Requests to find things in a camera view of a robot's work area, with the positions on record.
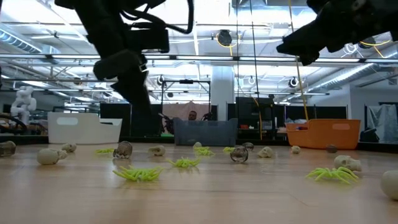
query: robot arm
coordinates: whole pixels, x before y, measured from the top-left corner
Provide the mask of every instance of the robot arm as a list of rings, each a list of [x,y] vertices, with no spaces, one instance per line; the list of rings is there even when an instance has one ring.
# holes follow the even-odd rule
[[[277,47],[279,53],[299,56],[303,65],[316,61],[325,47],[336,52],[345,44],[357,44],[384,32],[398,40],[396,0],[307,0],[307,4],[317,18]]]
[[[112,88],[145,114],[150,111],[150,103],[145,86],[147,60],[142,51],[169,52],[169,33],[166,28],[183,34],[191,33],[193,0],[187,1],[187,30],[166,24],[147,13],[165,0],[55,0],[55,4],[76,10],[87,30],[88,41],[96,47],[101,57],[94,66],[97,79],[117,77],[118,82]],[[145,4],[147,7],[144,12],[136,10]],[[148,22],[125,24],[121,15],[131,21],[145,19]]]

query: wooden floor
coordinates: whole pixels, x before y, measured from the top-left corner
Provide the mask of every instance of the wooden floor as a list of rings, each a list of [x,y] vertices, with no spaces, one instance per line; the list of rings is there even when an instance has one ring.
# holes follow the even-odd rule
[[[131,161],[94,153],[110,146],[116,145],[78,146],[54,166],[36,162],[44,145],[21,146],[0,158],[0,223],[398,223],[398,202],[379,186],[384,171],[398,169],[395,154],[307,149],[291,155],[287,147],[272,147],[275,158],[260,159],[257,147],[247,163],[233,164],[222,148],[212,147],[216,156],[187,171],[165,159],[194,157],[190,147],[166,145],[164,157],[151,157],[153,144],[134,144]],[[338,154],[362,161],[357,184],[304,178],[316,167],[332,167]],[[153,183],[112,173],[129,164],[165,170]]]

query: metal frame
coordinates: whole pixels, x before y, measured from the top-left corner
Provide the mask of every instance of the metal frame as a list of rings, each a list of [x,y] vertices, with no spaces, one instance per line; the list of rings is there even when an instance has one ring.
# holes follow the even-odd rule
[[[162,108],[162,111],[163,111],[163,100],[164,100],[164,97],[163,97],[163,95],[164,95],[164,93],[165,93],[165,91],[167,91],[174,83],[180,83],[181,81],[185,81],[185,80],[178,80],[178,81],[176,81],[176,80],[163,80],[162,81],[162,91],[161,91],[161,93],[162,93],[162,98],[161,98],[161,100],[160,100],[160,105],[161,105],[161,108]],[[208,107],[209,107],[209,113],[210,113],[210,111],[211,111],[211,81],[197,81],[197,80],[190,80],[190,81],[192,81],[192,84],[193,83],[199,83],[199,85],[205,90],[205,91],[207,91],[208,93],[209,93],[209,105],[208,105]],[[171,85],[169,85],[169,87],[167,87],[166,89],[165,89],[165,86],[166,86],[166,83],[171,83]],[[206,88],[202,85],[202,83],[207,83],[208,85],[209,85],[209,90],[206,90]]]

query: person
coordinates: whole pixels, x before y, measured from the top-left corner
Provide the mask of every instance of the person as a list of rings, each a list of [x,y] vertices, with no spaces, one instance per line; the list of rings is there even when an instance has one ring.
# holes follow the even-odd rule
[[[196,111],[189,112],[188,120],[189,121],[196,121],[197,120],[197,112]]]

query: ceiling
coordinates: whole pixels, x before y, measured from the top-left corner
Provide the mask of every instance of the ceiling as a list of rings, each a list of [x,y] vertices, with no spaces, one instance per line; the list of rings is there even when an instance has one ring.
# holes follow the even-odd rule
[[[292,57],[280,54],[276,47],[282,43],[282,37],[291,33],[289,7],[287,1],[269,1],[269,5],[262,5],[261,1],[254,1],[255,8],[250,10],[242,8],[235,14],[231,8],[231,0],[197,0],[195,1],[196,26],[191,34],[180,34],[171,30],[169,32],[170,52],[167,55],[198,55],[198,56],[240,56],[240,57]],[[303,7],[305,1],[293,1],[293,25],[295,29],[314,20],[316,14],[308,7]],[[188,7],[185,0],[168,0],[149,13],[156,15],[169,24],[186,27]],[[86,30],[81,24],[75,11],[55,6],[53,1],[46,0],[3,0],[0,15],[1,29],[12,32],[18,38],[38,48],[46,45],[56,49],[58,54],[95,55],[95,48],[86,41]],[[228,29],[233,38],[234,47],[223,47],[214,38],[221,29]],[[391,39],[389,33],[374,37],[377,43],[383,43]],[[394,46],[389,42],[378,47],[383,52]],[[27,54],[9,43],[0,41],[0,54]],[[362,49],[357,45],[347,45],[344,49],[335,53],[329,53],[327,49],[320,52],[321,58],[377,58],[376,49]],[[63,59],[58,65],[37,59],[26,58],[0,58],[2,67],[7,67],[4,74],[8,78],[30,78],[70,80],[81,78],[96,79],[92,69],[97,60]],[[166,80],[192,79],[211,80],[214,67],[220,66],[220,62],[204,60],[150,60],[147,86],[154,90],[151,100],[159,102],[160,86],[157,79],[162,75]],[[253,84],[252,78],[256,78],[259,91],[296,92],[297,88],[289,88],[288,82],[297,77],[295,63],[258,63],[257,68],[253,63],[240,63],[236,61],[225,62],[222,66],[231,67],[238,82],[235,82],[236,91],[256,91],[257,83]],[[314,64],[309,67],[300,67],[300,75],[305,88],[320,80],[327,79],[341,69],[357,66],[355,64],[334,63]],[[16,86],[28,83],[16,83]],[[44,85],[36,85],[37,88],[51,89],[106,89],[112,83],[82,84],[73,82],[45,82]],[[180,93],[172,99],[165,97],[168,102],[208,100],[208,93],[199,84],[183,85],[176,83],[169,91],[201,91],[196,93]],[[123,98],[115,93],[103,92],[75,92],[56,91],[60,97],[76,101],[120,101]]]

